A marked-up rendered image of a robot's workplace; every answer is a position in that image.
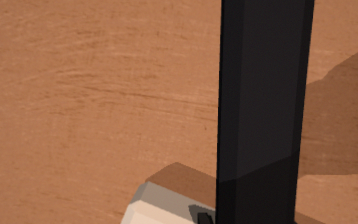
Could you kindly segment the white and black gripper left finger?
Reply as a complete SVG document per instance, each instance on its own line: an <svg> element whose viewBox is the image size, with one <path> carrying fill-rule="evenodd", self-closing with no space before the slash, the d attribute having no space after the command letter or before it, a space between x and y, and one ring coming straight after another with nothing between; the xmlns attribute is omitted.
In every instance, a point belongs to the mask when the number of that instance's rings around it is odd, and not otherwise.
<svg viewBox="0 0 358 224"><path fill-rule="evenodd" d="M212 216L208 213L198 213L198 224L214 224Z"/></svg>

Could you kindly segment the white square hot plate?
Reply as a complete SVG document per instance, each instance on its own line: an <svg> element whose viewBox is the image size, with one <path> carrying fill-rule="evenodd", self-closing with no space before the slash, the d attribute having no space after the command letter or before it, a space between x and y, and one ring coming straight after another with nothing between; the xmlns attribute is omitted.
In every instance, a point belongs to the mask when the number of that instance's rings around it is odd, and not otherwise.
<svg viewBox="0 0 358 224"><path fill-rule="evenodd" d="M152 182L139 185L121 224L197 224L197 214L215 209Z"/></svg>

